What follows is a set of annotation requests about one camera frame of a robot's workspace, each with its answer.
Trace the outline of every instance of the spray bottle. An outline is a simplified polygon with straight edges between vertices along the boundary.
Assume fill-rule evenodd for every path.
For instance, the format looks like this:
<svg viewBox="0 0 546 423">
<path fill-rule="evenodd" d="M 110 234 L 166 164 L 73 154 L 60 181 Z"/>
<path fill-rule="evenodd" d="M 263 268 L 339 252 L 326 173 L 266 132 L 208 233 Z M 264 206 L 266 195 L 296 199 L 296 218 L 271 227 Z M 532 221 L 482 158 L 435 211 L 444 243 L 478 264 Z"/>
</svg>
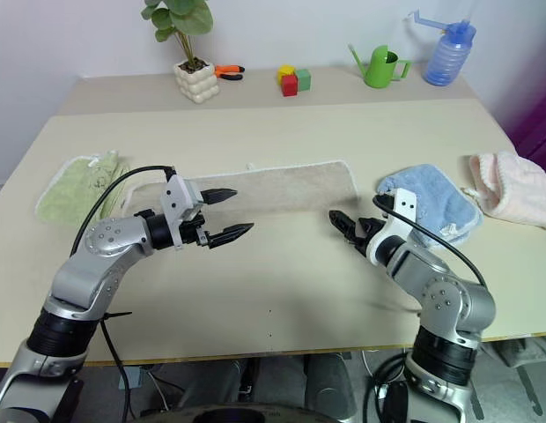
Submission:
<svg viewBox="0 0 546 423">
<path fill-rule="evenodd" d="M 442 24 L 433 20 L 421 19 L 420 11 L 414 12 L 414 21 L 418 24 L 433 26 L 443 30 L 444 35 L 439 40 L 433 52 L 432 59 L 424 73 L 424 79 L 432 85 L 449 85 L 467 60 L 473 47 L 476 29 L 468 19 L 454 24 Z"/>
</svg>

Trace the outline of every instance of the black cylinder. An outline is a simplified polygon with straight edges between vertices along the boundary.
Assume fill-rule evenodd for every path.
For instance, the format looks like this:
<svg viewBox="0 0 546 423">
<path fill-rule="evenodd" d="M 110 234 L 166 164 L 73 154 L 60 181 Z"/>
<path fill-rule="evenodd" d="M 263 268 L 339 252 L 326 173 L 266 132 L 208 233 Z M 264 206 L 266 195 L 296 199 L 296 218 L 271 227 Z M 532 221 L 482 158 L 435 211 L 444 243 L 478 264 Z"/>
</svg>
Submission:
<svg viewBox="0 0 546 423">
<path fill-rule="evenodd" d="M 396 250 L 403 245 L 405 241 L 398 235 L 392 235 L 386 238 L 375 251 L 377 261 L 387 266 L 390 259 L 393 258 Z"/>
<path fill-rule="evenodd" d="M 476 350 L 440 338 L 424 327 L 416 336 L 412 359 L 444 381 L 465 386 L 475 365 Z"/>
<path fill-rule="evenodd" d="M 38 354 L 73 357 L 85 352 L 97 323 L 65 319 L 43 309 L 26 345 Z"/>
<path fill-rule="evenodd" d="M 167 225 L 166 216 L 157 214 L 146 219 L 146 224 L 150 230 L 151 245 L 155 249 L 166 249 L 173 245 L 173 238 Z"/>
</svg>

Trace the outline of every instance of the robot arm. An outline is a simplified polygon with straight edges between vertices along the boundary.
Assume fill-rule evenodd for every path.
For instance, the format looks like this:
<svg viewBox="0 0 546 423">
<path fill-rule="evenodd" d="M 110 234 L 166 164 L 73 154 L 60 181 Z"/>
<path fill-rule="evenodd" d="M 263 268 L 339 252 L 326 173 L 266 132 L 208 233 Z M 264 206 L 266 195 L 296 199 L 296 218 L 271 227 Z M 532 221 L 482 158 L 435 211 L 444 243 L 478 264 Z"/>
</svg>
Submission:
<svg viewBox="0 0 546 423">
<path fill-rule="evenodd" d="M 197 242 L 214 248 L 231 242 L 253 224 L 203 230 L 203 204 L 236 194 L 231 189 L 199 191 L 193 182 L 168 175 L 161 197 L 163 214 L 103 219 L 89 228 L 76 253 L 54 277 L 41 314 L 0 384 L 0 421 L 50 421 L 69 400 L 74 374 L 126 271 L 155 249 Z"/>
<path fill-rule="evenodd" d="M 414 220 L 416 196 L 405 189 L 393 194 L 380 200 Z M 453 421 L 464 422 L 481 333 L 495 315 L 491 294 L 484 286 L 458 278 L 427 249 L 405 241 L 411 227 L 395 216 L 386 222 L 359 219 L 358 225 L 341 211 L 331 211 L 329 217 L 362 255 L 385 266 L 387 275 L 422 307 L 416 342 L 405 362 L 407 386 L 389 390 L 387 401 L 395 403 L 388 409 L 408 406 L 403 419 L 396 421 L 444 422 L 445 403 L 457 411 Z M 401 403 L 403 398 L 397 396 L 404 395 L 409 401 Z"/>
</svg>

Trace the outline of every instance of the toy block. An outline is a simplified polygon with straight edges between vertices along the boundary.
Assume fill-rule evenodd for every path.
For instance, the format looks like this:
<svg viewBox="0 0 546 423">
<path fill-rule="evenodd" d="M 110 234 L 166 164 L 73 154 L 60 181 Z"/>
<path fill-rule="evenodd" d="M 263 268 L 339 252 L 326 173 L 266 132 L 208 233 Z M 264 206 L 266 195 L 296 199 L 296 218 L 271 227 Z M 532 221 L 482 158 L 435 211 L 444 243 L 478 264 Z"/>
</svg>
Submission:
<svg viewBox="0 0 546 423">
<path fill-rule="evenodd" d="M 308 69 L 298 69 L 294 72 L 299 80 L 299 91 L 307 91 L 310 89 L 310 72 Z"/>
<path fill-rule="evenodd" d="M 297 95 L 298 90 L 299 81 L 297 80 L 296 75 L 284 75 L 281 78 L 281 91 L 283 92 L 284 97 Z"/>
<path fill-rule="evenodd" d="M 284 64 L 279 68 L 277 71 L 277 82 L 279 85 L 281 85 L 281 79 L 283 79 L 286 75 L 294 75 L 294 66 L 290 66 L 289 64 Z"/>
</svg>

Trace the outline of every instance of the orange pliers handle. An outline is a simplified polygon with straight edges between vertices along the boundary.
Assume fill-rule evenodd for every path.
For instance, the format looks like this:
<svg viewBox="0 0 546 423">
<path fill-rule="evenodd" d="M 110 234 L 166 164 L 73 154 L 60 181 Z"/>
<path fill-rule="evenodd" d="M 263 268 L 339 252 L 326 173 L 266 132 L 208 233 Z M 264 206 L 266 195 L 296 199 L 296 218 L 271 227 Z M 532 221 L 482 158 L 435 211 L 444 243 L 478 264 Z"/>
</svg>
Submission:
<svg viewBox="0 0 546 423">
<path fill-rule="evenodd" d="M 246 68 L 237 64 L 215 66 L 214 74 L 217 76 L 217 78 L 227 79 L 229 81 L 239 81 L 240 79 L 244 78 L 244 76 L 241 73 L 236 72 L 243 72 L 245 70 Z"/>
</svg>

